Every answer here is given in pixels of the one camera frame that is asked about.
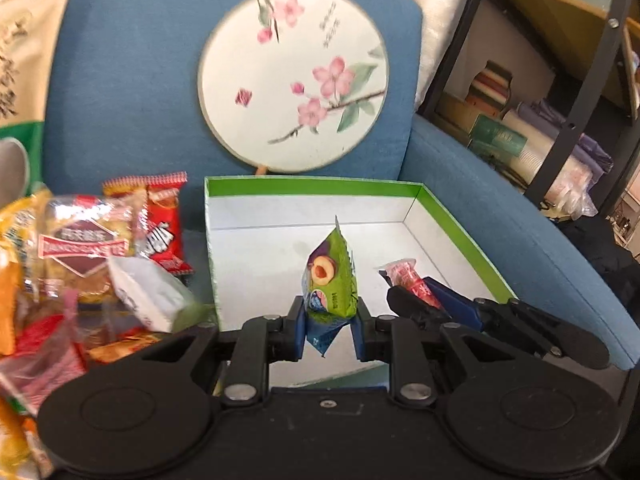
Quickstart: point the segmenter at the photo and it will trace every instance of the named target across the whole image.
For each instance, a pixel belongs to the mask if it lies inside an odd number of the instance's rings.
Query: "chinese calligraphy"
[[[331,7],[329,7],[329,10],[327,11],[326,15],[322,19],[322,22],[320,22],[320,30],[326,30],[328,28],[329,22],[331,21],[331,18],[334,15],[334,12],[335,12],[335,2],[332,2]],[[339,25],[340,25],[340,20],[338,18],[335,18],[333,24],[331,25],[331,28],[328,29],[326,36],[324,37],[322,46],[324,46],[325,48],[329,47],[329,43],[331,43],[331,40],[334,38]]]

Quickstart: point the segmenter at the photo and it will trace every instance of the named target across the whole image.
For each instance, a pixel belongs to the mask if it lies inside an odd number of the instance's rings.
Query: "green leaf painting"
[[[340,102],[346,101],[349,97],[357,94],[364,85],[369,82],[371,74],[378,66],[371,63],[355,63],[349,67],[349,70],[353,72],[353,81],[351,82],[351,89],[348,94],[343,95],[340,98]]]
[[[357,103],[348,105],[342,112],[342,118],[340,119],[340,124],[338,124],[338,133],[343,132],[349,126],[356,123],[359,115],[360,107]]]
[[[260,0],[258,0],[258,20],[263,27],[271,27],[271,17],[269,12],[269,7],[263,5]]]
[[[368,54],[371,57],[375,57],[376,59],[385,59],[385,51],[382,48],[382,45],[380,44],[379,46],[377,46],[376,48],[369,50]]]
[[[369,100],[360,101],[359,104],[360,104],[360,110],[362,110],[367,115],[375,115],[376,114],[376,109],[373,107],[373,104],[371,104],[371,101],[369,101]]]

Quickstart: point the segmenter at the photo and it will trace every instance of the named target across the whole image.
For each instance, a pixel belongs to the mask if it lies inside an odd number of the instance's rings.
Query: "white pillow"
[[[415,107],[424,101],[427,88],[456,31],[466,0],[415,0],[422,9],[422,47]]]

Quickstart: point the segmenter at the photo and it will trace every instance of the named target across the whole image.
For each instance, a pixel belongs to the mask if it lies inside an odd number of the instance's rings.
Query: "chair armrest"
[[[424,183],[518,297],[601,338],[623,369],[640,358],[640,330],[567,238],[482,160],[414,116],[400,180]]]

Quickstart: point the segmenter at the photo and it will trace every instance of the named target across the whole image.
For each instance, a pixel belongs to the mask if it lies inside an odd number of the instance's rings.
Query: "white snack packet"
[[[209,311],[182,282],[147,258],[107,258],[116,295],[152,332],[180,332]]]

